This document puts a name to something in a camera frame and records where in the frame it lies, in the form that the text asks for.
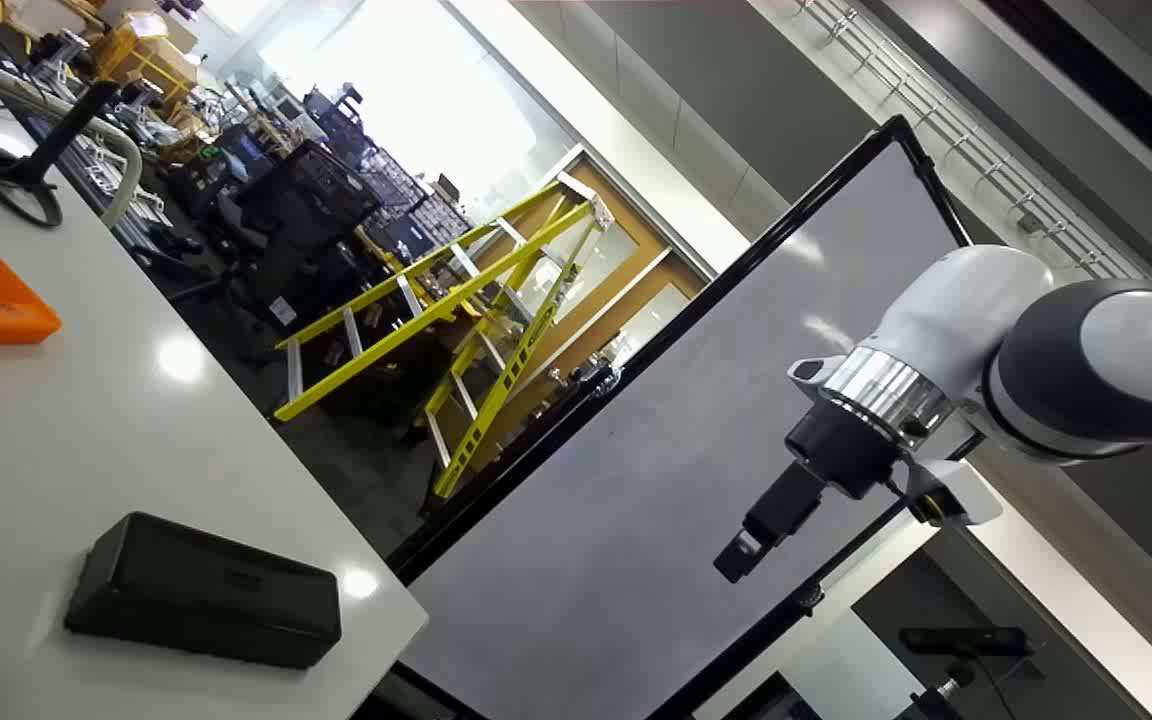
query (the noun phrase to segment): white tabletop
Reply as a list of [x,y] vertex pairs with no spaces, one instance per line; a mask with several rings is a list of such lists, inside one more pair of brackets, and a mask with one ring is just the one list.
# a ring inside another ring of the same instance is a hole
[[[425,611],[103,222],[0,208],[0,254],[64,316],[0,349],[0,720],[347,717]],[[69,636],[91,539],[128,512],[232,537],[338,580],[344,636],[307,670]]]

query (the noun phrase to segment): black cable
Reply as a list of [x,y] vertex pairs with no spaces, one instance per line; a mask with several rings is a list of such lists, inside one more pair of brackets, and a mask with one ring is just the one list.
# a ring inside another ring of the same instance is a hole
[[1002,691],[1002,683],[988,670],[988,665],[977,661],[977,669],[979,669],[982,683],[999,696],[1002,713],[1006,713],[1010,720],[1021,720],[1015,708],[1010,708],[1010,701],[1006,701],[1006,691]]

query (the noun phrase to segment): black frame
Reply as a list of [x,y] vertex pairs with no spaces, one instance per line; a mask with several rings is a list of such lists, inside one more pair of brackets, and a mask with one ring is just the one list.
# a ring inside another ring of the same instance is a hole
[[[845,185],[852,185],[880,151],[904,148],[914,179],[927,187],[937,213],[945,217],[951,241],[971,243],[951,213],[951,200],[937,177],[932,154],[911,134],[904,115],[892,115],[868,132],[822,179],[815,179],[726,271],[721,271],[672,325],[665,325],[620,372],[620,383],[590,393],[562,414],[555,414],[538,438],[523,451],[501,458],[490,483],[468,483],[453,504],[442,504],[403,549],[394,549],[390,568],[403,583],[417,583],[461,537],[468,537],[507,490],[514,490],[555,449],[569,444],[604,403],[610,403],[645,369],[650,369],[703,313],[712,313],[737,282],[744,282],[790,232],[798,232]],[[650,717],[688,717],[716,689],[725,689],[750,654],[758,654],[776,636],[785,636],[798,616],[812,611],[819,580],[835,572],[860,542],[868,542],[904,504],[896,500],[875,524],[868,524],[847,549],[840,549],[815,575],[806,575],[785,602],[757,618],[726,650],[721,650],[703,670],[694,670],[675,696],[669,696]],[[455,696],[437,689],[437,701],[453,705],[461,717],[480,717]]]

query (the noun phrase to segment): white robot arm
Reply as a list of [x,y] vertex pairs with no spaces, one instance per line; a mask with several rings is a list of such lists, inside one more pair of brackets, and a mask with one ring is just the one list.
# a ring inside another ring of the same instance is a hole
[[914,517],[988,517],[957,462],[911,451],[961,406],[1038,458],[1152,444],[1152,289],[1066,282],[1021,249],[961,249],[932,262],[847,357],[796,360],[812,412],[790,469],[746,506],[716,568],[737,583],[790,537],[819,488],[863,494],[911,469]]

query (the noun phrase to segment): black case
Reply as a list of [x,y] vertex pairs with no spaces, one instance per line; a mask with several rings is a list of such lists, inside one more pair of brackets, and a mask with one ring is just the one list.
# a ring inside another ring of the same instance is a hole
[[338,638],[335,575],[131,512],[80,572],[64,627],[311,669]]

